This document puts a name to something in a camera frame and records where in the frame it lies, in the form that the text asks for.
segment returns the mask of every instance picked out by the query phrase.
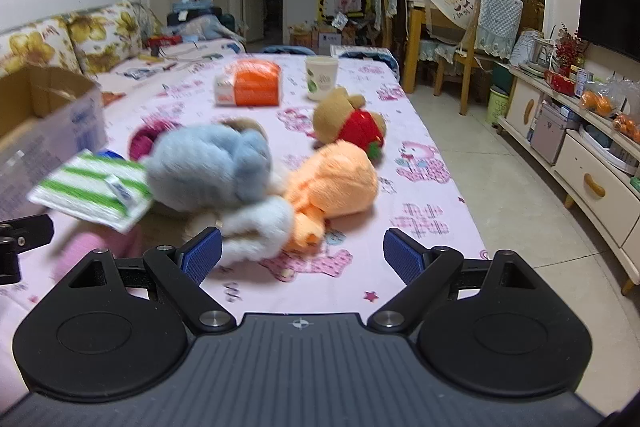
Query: drawer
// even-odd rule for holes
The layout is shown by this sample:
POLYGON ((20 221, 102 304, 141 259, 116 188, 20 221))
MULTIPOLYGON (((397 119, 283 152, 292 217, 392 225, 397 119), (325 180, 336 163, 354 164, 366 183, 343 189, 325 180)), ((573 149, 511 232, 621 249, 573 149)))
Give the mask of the drawer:
POLYGON ((622 245, 622 250, 636 268, 640 269, 640 223, 636 223, 629 237, 626 238, 625 244, 622 245))
POLYGON ((515 91, 506 119, 515 130, 526 138, 531 122, 533 122, 542 101, 542 93, 521 79, 518 79, 513 89, 515 91))
POLYGON ((640 200, 570 135, 564 137, 555 169, 621 247, 640 216, 640 200))

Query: metal screw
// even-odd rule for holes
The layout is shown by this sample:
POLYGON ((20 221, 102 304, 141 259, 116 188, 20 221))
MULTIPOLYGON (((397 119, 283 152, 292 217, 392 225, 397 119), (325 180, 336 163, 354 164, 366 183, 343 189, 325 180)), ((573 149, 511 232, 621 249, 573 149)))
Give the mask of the metal screw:
POLYGON ((404 322, 404 317, 398 312, 385 310, 376 313, 373 316, 373 320, 377 325, 382 326, 383 328, 395 328, 404 322))
POLYGON ((221 310, 210 310, 208 312, 204 312, 200 316, 200 322, 205 326, 211 326, 212 328, 221 328, 222 326, 226 326, 229 324, 230 320, 231 315, 221 310))

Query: paper cup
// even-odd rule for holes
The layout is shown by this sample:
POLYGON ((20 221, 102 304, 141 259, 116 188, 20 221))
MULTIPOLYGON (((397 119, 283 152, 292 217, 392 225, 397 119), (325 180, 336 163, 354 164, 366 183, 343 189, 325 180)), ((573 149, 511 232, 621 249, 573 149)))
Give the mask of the paper cup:
POLYGON ((320 102, 335 87, 338 59, 333 57, 306 58, 306 89, 311 100, 320 102))

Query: green striped towel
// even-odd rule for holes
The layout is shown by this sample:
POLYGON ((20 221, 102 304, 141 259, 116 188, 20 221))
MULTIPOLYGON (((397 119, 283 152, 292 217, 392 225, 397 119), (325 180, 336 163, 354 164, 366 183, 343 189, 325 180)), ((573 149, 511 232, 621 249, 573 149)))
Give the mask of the green striped towel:
POLYGON ((127 233, 153 203, 145 177, 145 168, 139 163, 96 156, 85 150, 33 187, 28 199, 127 233), (111 175, 117 176, 132 196, 133 204, 129 208, 105 182, 111 175))

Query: tv cabinet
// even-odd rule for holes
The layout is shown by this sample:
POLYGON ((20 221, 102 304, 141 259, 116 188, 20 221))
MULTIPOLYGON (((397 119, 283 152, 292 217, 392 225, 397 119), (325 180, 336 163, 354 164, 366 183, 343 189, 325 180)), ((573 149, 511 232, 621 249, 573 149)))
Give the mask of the tv cabinet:
POLYGON ((640 285, 640 192, 630 185, 631 176, 610 165, 577 131, 567 131, 555 165, 531 147, 527 133, 546 95, 569 107, 638 160, 640 144, 614 131, 611 120, 580 107, 578 98, 554 91, 542 79, 518 68, 508 69, 513 85, 507 114, 498 120, 498 133, 507 132, 522 145, 564 188, 564 206, 577 204, 593 223, 627 273, 621 288, 626 296, 640 285))

